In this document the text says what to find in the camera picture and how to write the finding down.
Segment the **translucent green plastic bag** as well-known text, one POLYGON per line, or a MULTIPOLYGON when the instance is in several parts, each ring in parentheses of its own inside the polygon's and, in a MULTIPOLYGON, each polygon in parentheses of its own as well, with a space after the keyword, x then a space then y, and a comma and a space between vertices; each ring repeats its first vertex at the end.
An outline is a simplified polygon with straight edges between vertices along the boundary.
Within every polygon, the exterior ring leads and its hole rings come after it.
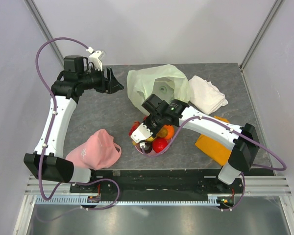
POLYGON ((144 115, 149 112, 142 104, 151 94, 167 103, 174 99, 185 103, 190 101, 191 89, 186 75, 171 64, 130 70, 126 82, 128 98, 144 115))

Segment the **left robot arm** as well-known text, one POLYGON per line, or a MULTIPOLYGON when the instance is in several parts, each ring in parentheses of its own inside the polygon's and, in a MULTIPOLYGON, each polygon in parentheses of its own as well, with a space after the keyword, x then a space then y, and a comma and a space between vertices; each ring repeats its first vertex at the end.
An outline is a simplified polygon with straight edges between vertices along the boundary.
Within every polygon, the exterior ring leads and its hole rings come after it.
POLYGON ((91 170, 74 166, 63 157, 64 140, 71 116, 85 90, 113 94, 124 89, 110 67, 102 68, 102 51, 88 58, 70 55, 64 58, 64 70, 51 86, 49 115, 33 153, 26 153, 24 164, 36 179, 60 183, 81 183, 86 192, 94 192, 98 181, 91 170))

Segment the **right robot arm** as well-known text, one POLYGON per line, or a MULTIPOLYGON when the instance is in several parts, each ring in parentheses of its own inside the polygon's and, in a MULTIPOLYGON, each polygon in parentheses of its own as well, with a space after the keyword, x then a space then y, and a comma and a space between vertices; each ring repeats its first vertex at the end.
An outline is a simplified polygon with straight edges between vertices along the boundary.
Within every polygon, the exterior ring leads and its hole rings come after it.
POLYGON ((141 143, 156 134, 165 125, 173 125, 179 130, 185 128, 203 134, 231 151, 229 159, 221 168, 214 185, 217 191, 227 192, 241 173, 248 172, 259 151, 259 138, 253 125, 226 123, 210 117, 178 99, 167 103, 151 94, 142 107, 149 115, 134 131, 131 138, 141 143))

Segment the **dark purple fake plum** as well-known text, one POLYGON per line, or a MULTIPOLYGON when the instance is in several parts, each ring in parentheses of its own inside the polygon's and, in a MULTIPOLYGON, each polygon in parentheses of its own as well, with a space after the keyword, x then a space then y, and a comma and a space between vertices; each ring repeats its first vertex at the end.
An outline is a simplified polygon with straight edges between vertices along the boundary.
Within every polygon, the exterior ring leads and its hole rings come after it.
POLYGON ((152 151, 152 142, 149 142, 149 141, 140 142, 139 149, 141 152, 149 154, 152 151))

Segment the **red strawberry bunch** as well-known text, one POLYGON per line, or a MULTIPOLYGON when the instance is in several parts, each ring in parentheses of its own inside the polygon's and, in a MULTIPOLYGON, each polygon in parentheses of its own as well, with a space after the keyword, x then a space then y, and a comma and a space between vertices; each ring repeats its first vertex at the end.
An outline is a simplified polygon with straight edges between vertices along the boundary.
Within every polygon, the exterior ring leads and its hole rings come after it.
MULTIPOLYGON (((135 121, 134 122, 134 124, 133 124, 133 126, 131 127, 131 129, 130 129, 130 131, 129 131, 129 137, 131 138, 131 135, 132 135, 132 133, 139 127, 139 125, 141 124, 141 122, 139 122, 139 121, 135 121)), ((139 143, 136 143, 133 139, 132 139, 132 143, 133 143, 133 145, 138 145, 139 143)))

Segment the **red fake apple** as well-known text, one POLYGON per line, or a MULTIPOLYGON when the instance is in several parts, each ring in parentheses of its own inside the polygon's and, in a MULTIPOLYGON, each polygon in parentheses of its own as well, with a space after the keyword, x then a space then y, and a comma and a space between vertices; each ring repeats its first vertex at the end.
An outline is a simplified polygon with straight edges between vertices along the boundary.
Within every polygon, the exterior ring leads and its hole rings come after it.
POLYGON ((152 149, 155 153, 161 152, 166 146, 168 145, 168 142, 165 138, 156 138, 152 142, 152 149))

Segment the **orange fake fruit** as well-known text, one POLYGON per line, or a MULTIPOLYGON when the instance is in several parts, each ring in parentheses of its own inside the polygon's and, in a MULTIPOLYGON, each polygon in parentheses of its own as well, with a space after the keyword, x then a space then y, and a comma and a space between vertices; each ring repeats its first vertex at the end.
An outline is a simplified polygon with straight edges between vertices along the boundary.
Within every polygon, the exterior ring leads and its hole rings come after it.
POLYGON ((170 140, 173 138, 173 136, 175 135, 175 130, 174 130, 174 127, 172 125, 165 125, 163 127, 165 129, 165 139, 166 140, 170 140))

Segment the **brown fake kiwi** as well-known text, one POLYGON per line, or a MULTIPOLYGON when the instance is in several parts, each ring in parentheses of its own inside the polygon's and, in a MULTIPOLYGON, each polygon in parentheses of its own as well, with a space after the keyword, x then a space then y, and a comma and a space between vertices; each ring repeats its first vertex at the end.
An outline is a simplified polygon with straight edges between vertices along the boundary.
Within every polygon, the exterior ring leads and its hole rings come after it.
POLYGON ((168 135, 168 131, 165 127, 163 127, 157 134, 156 136, 158 138, 165 138, 168 135))

